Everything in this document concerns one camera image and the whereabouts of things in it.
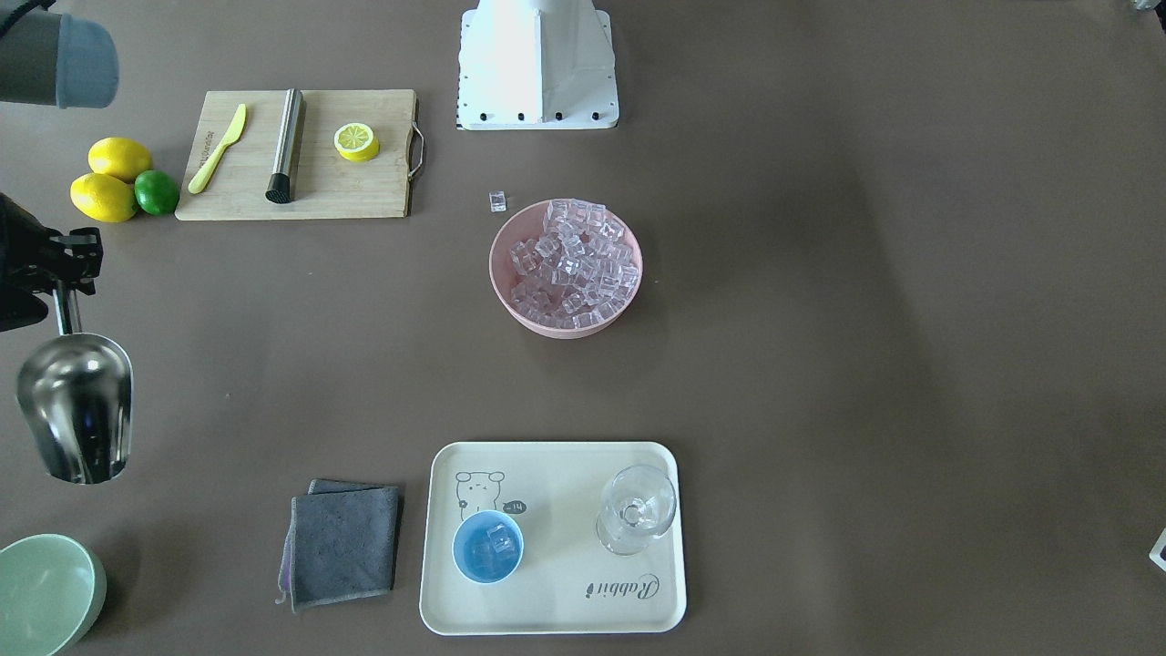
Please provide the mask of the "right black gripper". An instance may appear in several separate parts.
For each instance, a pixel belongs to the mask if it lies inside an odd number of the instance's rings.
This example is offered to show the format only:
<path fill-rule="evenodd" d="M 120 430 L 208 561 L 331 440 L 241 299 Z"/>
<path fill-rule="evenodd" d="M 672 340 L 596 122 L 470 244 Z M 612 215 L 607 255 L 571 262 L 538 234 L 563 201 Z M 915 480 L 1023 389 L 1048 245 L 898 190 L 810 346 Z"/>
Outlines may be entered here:
<path fill-rule="evenodd" d="M 1 196 L 1 331 L 45 320 L 41 294 L 96 294 L 104 258 L 99 228 L 63 233 Z"/>

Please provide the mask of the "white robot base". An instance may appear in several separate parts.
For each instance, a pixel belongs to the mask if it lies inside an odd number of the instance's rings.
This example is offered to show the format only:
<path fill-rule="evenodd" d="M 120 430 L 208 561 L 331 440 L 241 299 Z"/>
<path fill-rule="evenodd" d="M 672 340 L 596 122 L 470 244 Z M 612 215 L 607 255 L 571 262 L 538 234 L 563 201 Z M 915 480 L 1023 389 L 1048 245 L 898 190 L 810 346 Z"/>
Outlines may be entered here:
<path fill-rule="evenodd" d="M 611 17 L 591 1 L 479 1 L 459 24 L 455 125 L 462 131 L 619 124 Z"/>

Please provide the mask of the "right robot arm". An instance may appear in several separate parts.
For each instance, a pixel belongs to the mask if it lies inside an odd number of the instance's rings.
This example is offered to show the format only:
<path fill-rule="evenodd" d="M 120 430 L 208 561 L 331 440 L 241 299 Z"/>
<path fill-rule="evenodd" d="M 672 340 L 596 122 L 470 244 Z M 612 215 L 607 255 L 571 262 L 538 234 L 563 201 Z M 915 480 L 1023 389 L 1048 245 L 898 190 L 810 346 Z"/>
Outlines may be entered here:
<path fill-rule="evenodd" d="M 51 12 L 50 1 L 5 1 L 1 99 L 55 108 L 105 108 L 119 87 L 115 45 L 101 24 Z M 100 231 L 45 227 L 3 195 L 1 329 L 45 320 L 42 295 L 96 292 L 104 258 Z"/>

